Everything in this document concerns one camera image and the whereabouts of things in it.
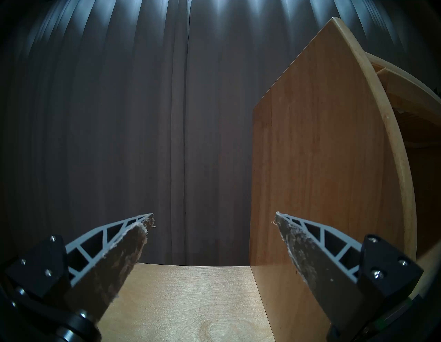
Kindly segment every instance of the black bracket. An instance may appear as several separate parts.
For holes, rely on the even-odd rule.
[[[276,213],[291,260],[332,323],[329,342],[366,340],[369,323],[400,312],[423,270],[376,235],[363,244],[339,230]]]

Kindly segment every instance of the screw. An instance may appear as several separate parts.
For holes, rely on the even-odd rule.
[[[399,263],[401,266],[407,266],[407,265],[409,264],[409,262],[407,262],[407,261],[404,260],[404,259],[398,259],[398,263]]]
[[[381,272],[379,270],[372,270],[371,273],[372,273],[372,275],[374,276],[375,279],[383,279],[385,277],[383,272]]]

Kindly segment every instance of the wooden cabinet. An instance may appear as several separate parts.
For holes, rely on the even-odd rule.
[[[276,211],[378,234],[417,258],[423,293],[441,254],[440,128],[439,97],[331,19],[254,109],[251,267],[136,265],[103,340],[324,341]]]
[[[412,259],[431,251],[422,266],[436,267],[440,128],[440,98],[366,54],[339,18],[260,100],[250,264],[276,342],[324,341],[329,328],[272,223],[276,211],[360,242],[377,234]]]

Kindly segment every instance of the curved wooden edge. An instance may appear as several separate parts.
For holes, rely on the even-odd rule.
[[[416,263],[424,270],[419,282],[410,294],[414,298],[417,294],[424,297],[429,290],[432,282],[441,266],[441,240],[437,242],[430,250],[419,257]]]
[[[435,101],[441,105],[441,99],[439,96],[437,96],[433,90],[431,90],[428,86],[426,86],[423,82],[421,82],[418,78],[412,76],[407,71],[404,71],[403,69],[397,67],[396,65],[389,63],[386,60],[381,59],[380,57],[371,55],[370,53],[365,52],[367,58],[369,59],[370,63],[374,67],[375,71],[380,71],[381,69],[389,69],[393,71],[394,73],[397,73],[401,77],[404,77],[408,79],[410,82],[414,83],[421,89],[423,89],[429,96],[431,96]]]
[[[441,99],[434,98],[435,93],[424,89],[421,82],[417,84],[388,68],[381,69],[377,75],[393,108],[416,114],[441,126]]]
[[[380,110],[389,137],[389,143],[393,152],[394,162],[400,182],[404,217],[404,253],[415,260],[417,240],[415,194],[409,161],[407,159],[406,148],[404,147],[400,128],[398,127],[395,114],[386,92],[372,66],[372,63],[368,59],[367,54],[340,18],[332,18],[331,21],[333,21],[339,29],[357,59]]]

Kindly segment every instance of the curtain fold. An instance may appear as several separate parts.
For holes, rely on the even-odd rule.
[[[142,262],[248,264],[253,107],[332,16],[440,88],[430,49],[388,1],[34,8],[1,48],[2,220],[18,253],[153,212]]]

